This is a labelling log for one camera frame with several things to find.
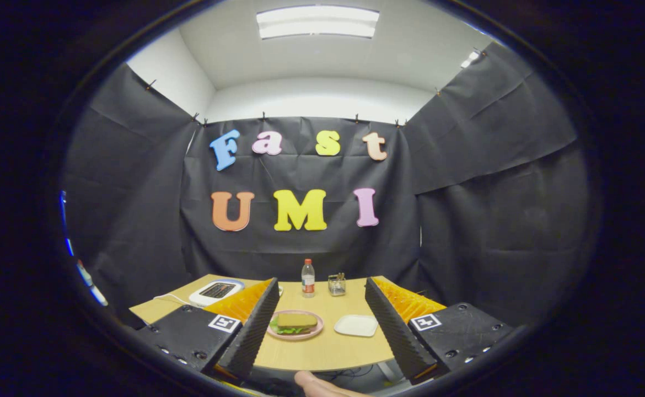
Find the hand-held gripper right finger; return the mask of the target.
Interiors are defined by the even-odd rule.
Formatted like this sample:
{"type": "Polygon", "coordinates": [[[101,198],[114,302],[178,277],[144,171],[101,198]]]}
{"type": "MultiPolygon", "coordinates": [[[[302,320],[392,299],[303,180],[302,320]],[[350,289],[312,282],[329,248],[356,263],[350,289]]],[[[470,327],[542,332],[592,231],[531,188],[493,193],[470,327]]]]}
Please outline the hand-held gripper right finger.
{"type": "Polygon", "coordinates": [[[366,279],[364,296],[411,384],[469,366],[513,332],[474,305],[446,307],[382,276],[366,279]]]}

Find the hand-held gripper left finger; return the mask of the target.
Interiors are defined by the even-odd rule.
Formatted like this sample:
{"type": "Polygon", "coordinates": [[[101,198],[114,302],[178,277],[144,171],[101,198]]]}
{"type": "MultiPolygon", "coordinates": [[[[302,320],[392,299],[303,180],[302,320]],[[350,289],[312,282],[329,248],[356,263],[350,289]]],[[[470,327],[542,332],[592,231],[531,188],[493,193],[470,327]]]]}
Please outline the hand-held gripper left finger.
{"type": "Polygon", "coordinates": [[[240,384],[250,376],[279,296],[272,277],[204,309],[182,305],[135,335],[176,366],[240,384]]]}

